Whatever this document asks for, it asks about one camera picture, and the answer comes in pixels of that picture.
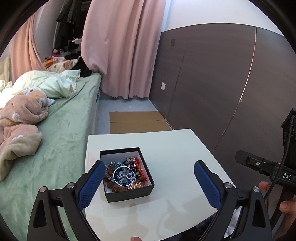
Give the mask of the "person's right hand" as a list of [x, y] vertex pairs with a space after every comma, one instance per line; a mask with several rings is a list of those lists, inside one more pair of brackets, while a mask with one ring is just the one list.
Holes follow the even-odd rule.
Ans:
[[[272, 211], [276, 208], [278, 199], [275, 197], [267, 197], [265, 204], [268, 211]], [[274, 234], [272, 234], [273, 240], [279, 240], [282, 238], [290, 229], [293, 222], [295, 221], [295, 197], [290, 200], [282, 201], [280, 206], [277, 208], [281, 213], [284, 214], [284, 218]]]

